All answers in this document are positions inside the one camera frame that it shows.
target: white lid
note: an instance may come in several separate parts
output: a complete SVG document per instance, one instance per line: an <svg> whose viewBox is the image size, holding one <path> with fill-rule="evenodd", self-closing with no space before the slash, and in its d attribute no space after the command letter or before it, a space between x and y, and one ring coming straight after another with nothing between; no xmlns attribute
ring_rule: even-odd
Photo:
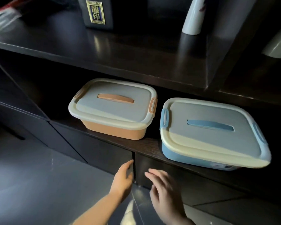
<svg viewBox="0 0 281 225"><path fill-rule="evenodd" d="M86 83L69 104L76 118L129 130L147 128L155 115L156 91L147 85L97 78Z"/></svg>
<svg viewBox="0 0 281 225"><path fill-rule="evenodd" d="M258 125L237 106L171 98L163 106L160 131L165 146L180 155L250 168L271 161Z"/></svg>

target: blue storage box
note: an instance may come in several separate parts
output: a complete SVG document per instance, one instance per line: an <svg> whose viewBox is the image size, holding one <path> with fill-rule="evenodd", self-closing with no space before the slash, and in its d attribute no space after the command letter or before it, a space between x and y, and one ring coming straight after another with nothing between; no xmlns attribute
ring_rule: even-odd
<svg viewBox="0 0 281 225"><path fill-rule="evenodd" d="M235 170L271 161L257 123L237 106L171 98L161 112L160 135L165 157L181 163Z"/></svg>

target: white ceramic vase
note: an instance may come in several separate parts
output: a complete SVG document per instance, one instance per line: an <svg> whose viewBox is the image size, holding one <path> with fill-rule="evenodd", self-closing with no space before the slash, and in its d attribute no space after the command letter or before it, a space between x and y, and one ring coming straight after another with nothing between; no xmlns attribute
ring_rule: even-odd
<svg viewBox="0 0 281 225"><path fill-rule="evenodd" d="M198 35L201 32L206 3L205 0L193 0L188 10L182 32L189 35Z"/></svg>
<svg viewBox="0 0 281 225"><path fill-rule="evenodd" d="M262 50L266 56L281 58L281 29Z"/></svg>

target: orange storage box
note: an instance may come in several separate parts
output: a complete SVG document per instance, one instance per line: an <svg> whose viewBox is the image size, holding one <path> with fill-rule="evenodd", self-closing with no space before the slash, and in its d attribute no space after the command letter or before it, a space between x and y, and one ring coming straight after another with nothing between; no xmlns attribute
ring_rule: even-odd
<svg viewBox="0 0 281 225"><path fill-rule="evenodd" d="M90 130L139 140L151 124L156 106L157 93L150 86L98 78L79 90L69 112Z"/></svg>

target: floor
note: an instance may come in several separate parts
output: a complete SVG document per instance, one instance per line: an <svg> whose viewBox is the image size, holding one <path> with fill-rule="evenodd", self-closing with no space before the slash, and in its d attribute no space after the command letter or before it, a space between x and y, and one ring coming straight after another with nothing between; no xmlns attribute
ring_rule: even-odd
<svg viewBox="0 0 281 225"><path fill-rule="evenodd" d="M0 225L68 225L109 192L113 175L0 129ZM197 225L229 225L185 205ZM109 225L159 225L149 190L133 185Z"/></svg>

